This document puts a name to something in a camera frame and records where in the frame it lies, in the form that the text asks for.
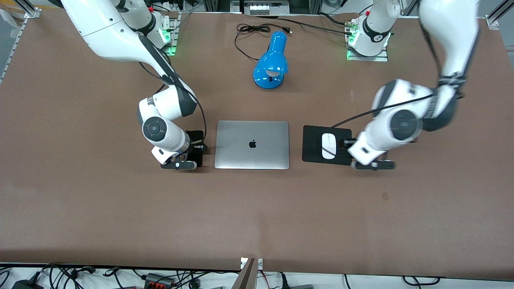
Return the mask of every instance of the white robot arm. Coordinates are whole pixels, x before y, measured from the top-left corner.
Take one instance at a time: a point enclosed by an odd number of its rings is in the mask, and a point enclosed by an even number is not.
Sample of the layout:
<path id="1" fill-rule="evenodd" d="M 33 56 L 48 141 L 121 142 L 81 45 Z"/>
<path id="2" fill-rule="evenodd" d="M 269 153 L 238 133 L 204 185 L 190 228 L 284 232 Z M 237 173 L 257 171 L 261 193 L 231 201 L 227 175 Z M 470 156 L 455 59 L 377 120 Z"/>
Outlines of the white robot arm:
<path id="1" fill-rule="evenodd" d="M 61 0 L 77 31 L 98 56 L 112 61 L 151 65 L 169 87 L 140 101 L 139 121 L 145 138 L 155 145 L 152 153 L 165 164 L 190 146 L 188 135 L 174 119 L 192 114 L 196 97 L 162 52 L 147 37 L 123 21 L 110 0 Z"/>
<path id="2" fill-rule="evenodd" d="M 348 149 L 363 165 L 369 165 L 390 149 L 411 142 L 422 130 L 445 127 L 455 113 L 478 37 L 478 0 L 422 0 L 419 5 L 422 26 L 442 44 L 446 53 L 438 86 L 430 89 L 406 80 L 393 80 L 379 89 L 372 109 L 414 102 L 375 113 Z"/>

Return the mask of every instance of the metal bracket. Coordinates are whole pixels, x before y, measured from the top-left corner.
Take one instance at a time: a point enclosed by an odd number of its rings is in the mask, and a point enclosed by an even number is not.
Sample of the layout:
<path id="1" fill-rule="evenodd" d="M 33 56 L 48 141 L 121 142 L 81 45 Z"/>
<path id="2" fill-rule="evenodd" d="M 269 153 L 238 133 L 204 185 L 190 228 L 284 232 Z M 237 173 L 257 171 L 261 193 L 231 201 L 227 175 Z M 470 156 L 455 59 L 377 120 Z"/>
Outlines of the metal bracket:
<path id="1" fill-rule="evenodd" d="M 498 27 L 498 20 L 503 17 L 512 7 L 514 7 L 514 0 L 504 0 L 491 13 L 485 15 L 487 26 L 490 30 L 500 30 Z"/>
<path id="2" fill-rule="evenodd" d="M 485 21 L 487 21 L 487 26 L 489 27 L 489 30 L 500 30 L 498 26 L 498 21 L 491 22 L 489 15 L 485 16 Z"/>
<path id="3" fill-rule="evenodd" d="M 26 19 L 37 19 L 37 18 L 39 18 L 39 15 L 41 15 L 41 9 L 36 7 L 33 14 L 25 13 L 25 16 L 23 16 L 23 18 L 26 18 Z"/>
<path id="4" fill-rule="evenodd" d="M 241 270 L 245 267 L 248 258 L 241 257 Z M 258 270 L 262 270 L 262 258 L 257 259 Z"/>
<path id="5" fill-rule="evenodd" d="M 23 11 L 25 11 L 24 18 L 34 19 L 39 18 L 41 9 L 34 7 L 29 0 L 13 0 Z"/>

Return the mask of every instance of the plug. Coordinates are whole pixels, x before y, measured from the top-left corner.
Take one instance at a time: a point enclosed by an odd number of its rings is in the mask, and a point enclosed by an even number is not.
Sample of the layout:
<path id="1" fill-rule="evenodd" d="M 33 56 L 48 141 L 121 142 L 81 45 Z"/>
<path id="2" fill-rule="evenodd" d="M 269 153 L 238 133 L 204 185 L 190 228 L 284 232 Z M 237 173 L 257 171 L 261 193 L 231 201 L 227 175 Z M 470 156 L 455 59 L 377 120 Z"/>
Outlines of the plug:
<path id="1" fill-rule="evenodd" d="M 282 289 L 291 289 L 287 283 L 286 275 L 283 272 L 280 272 L 280 275 L 282 275 Z"/>

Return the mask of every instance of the floor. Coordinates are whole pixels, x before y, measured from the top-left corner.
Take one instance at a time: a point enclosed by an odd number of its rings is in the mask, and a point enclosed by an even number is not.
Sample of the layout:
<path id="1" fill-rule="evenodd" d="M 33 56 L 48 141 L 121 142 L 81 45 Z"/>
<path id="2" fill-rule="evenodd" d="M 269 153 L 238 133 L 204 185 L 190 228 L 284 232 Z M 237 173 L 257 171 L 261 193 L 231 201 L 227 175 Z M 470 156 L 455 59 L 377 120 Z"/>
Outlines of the floor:
<path id="1" fill-rule="evenodd" d="M 7 279 L 3 288 L 12 288 L 14 283 L 18 280 L 29 280 L 38 268 L 11 268 L 10 276 Z M 86 289 L 118 289 L 120 286 L 117 284 L 114 276 L 105 277 L 102 274 L 106 269 L 98 269 L 93 275 L 88 273 L 81 273 L 77 281 Z M 176 271 L 158 271 L 158 270 L 136 270 L 139 275 L 148 273 L 157 273 L 161 276 L 175 275 Z M 265 272 L 267 275 L 266 280 L 269 286 L 266 284 L 264 278 L 259 274 L 255 289 L 268 289 L 268 288 L 282 288 L 282 278 L 277 272 Z M 58 273 L 55 269 L 52 273 L 52 279 L 56 279 Z M 306 274 L 306 273 L 285 273 L 289 286 L 300 286 L 311 284 L 314 289 L 416 289 L 416 287 L 407 285 L 402 281 L 399 276 L 368 276 L 368 275 L 347 275 L 348 287 L 344 280 L 344 275 L 341 274 Z M 117 272 L 117 277 L 120 284 L 124 288 L 144 288 L 144 281 L 141 280 L 132 270 L 120 270 Z M 216 274 L 209 273 L 200 278 L 200 289 L 219 289 L 222 286 L 225 289 L 232 288 L 235 279 L 237 278 L 236 273 Z M 408 282 L 414 282 L 411 277 L 407 277 Z M 431 283 L 434 278 L 418 278 L 420 283 Z M 43 286 L 45 289 L 51 288 L 49 278 L 46 274 L 41 274 L 38 279 L 38 284 Z M 72 282 L 69 282 L 67 288 L 74 288 Z M 514 288 L 514 282 L 508 281 L 484 281 L 484 280 L 465 280 L 465 279 L 441 279 L 436 285 L 423 286 L 422 288 L 427 289 L 512 289 Z"/>

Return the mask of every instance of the lamp base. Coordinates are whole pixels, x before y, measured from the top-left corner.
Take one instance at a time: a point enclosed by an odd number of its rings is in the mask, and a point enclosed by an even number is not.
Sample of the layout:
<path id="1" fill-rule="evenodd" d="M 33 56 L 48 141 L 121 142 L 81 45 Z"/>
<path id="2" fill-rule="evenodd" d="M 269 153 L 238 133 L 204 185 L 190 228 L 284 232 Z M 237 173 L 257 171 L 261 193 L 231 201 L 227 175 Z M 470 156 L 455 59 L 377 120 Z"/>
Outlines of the lamp base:
<path id="1" fill-rule="evenodd" d="M 274 89 L 279 87 L 284 81 L 284 74 L 270 76 L 265 69 L 255 67 L 253 70 L 253 81 L 258 87 L 263 89 Z"/>

